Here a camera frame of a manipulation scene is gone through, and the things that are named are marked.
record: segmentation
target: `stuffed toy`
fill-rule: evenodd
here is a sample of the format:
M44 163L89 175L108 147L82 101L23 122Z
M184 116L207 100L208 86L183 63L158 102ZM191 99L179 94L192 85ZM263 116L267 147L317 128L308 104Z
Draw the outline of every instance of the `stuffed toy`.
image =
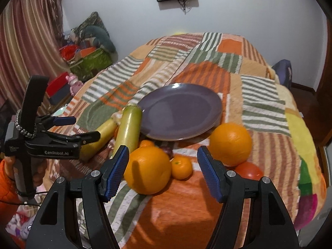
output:
M82 88L83 82L78 80L78 77L73 73L70 73L69 76L66 76L66 80L68 81L68 84L70 86L70 94L72 96L75 96Z
M94 25L85 27L85 29L82 31L82 34L80 35L80 38L91 37L95 37L93 46L98 47L97 45L99 45L99 47L108 53L114 53L116 51L114 44L104 29Z

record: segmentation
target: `striped curtain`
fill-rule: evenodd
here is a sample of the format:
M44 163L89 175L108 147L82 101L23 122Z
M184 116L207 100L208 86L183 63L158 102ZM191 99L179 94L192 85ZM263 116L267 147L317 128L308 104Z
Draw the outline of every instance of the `striped curtain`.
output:
M51 9L56 10L57 3L11 0L0 15L0 95L9 99L14 109L21 107L31 75L52 80L69 70L59 54L54 32L54 19L62 22L62 16ZM47 107L45 99L39 114L46 113Z
M48 0L49 13L51 17L54 36L58 43L61 42L63 34L63 18L61 0Z
M1 95L1 91L0 91L0 108L2 107L2 105L5 103L5 98Z

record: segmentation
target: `cable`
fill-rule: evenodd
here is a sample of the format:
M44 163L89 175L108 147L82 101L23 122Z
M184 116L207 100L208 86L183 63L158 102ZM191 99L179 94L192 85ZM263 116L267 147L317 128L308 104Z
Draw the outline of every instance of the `cable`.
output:
M4 201L4 200L0 200L0 202L2 203L5 203L5 204L9 204L9 205L16 205L16 206L37 206L37 207L40 207L40 205L38 204L28 204L28 203L12 203L12 202L7 202L7 201Z
M178 0L178 3L180 4L180 6L182 7L182 11L184 13L186 13L186 2L187 0Z
M36 194L47 194L49 191L44 191L44 192L38 192L38 193L36 193Z

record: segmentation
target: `red tomato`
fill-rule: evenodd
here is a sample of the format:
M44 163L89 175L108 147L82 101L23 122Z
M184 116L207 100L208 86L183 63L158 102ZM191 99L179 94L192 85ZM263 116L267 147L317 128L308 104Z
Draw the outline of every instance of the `red tomato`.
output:
M249 162L244 162L242 164L239 164L234 169L234 171L245 179L255 179L259 181L260 178L264 176L264 173L260 170L259 167Z

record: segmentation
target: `orange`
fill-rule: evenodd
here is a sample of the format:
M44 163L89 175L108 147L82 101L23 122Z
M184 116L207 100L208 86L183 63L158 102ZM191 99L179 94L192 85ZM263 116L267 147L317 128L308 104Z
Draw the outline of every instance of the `orange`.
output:
M125 173L128 186L139 194L155 194L171 177L168 155L157 147L141 147L129 156Z
M174 179L187 179L193 172L191 161L186 156L176 156L172 160L172 176Z
M212 157L229 167L246 161L251 148L251 137L242 125L223 123L210 135L209 151Z
M140 147L154 147L154 143L151 140L142 140L139 144Z

